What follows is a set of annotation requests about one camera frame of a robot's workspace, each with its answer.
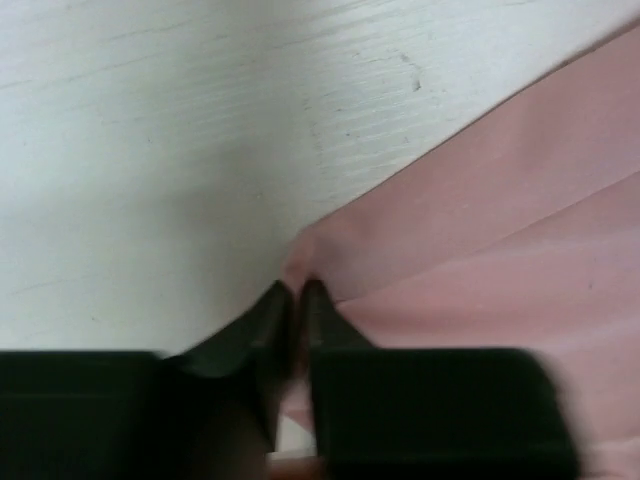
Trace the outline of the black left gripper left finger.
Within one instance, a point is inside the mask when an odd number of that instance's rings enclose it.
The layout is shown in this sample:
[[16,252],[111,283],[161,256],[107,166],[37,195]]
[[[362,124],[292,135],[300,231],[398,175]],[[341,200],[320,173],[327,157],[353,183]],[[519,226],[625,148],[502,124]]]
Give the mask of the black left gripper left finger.
[[5,479],[263,479],[288,382],[291,292],[274,283],[173,356],[3,351]]

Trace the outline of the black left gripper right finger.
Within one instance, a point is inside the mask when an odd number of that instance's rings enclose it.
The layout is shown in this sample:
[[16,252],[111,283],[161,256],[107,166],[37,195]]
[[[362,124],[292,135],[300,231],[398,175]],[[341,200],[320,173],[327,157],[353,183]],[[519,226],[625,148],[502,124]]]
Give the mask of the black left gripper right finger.
[[576,479],[558,389],[514,348],[380,348],[309,281],[316,446],[332,479]]

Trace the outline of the pink drawstring trousers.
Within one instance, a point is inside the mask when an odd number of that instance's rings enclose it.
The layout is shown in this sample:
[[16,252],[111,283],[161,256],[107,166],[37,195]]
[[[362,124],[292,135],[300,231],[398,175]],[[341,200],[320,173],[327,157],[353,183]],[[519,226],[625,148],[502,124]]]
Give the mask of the pink drawstring trousers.
[[639,31],[304,229],[282,268],[384,346],[530,347],[589,479],[639,475]]

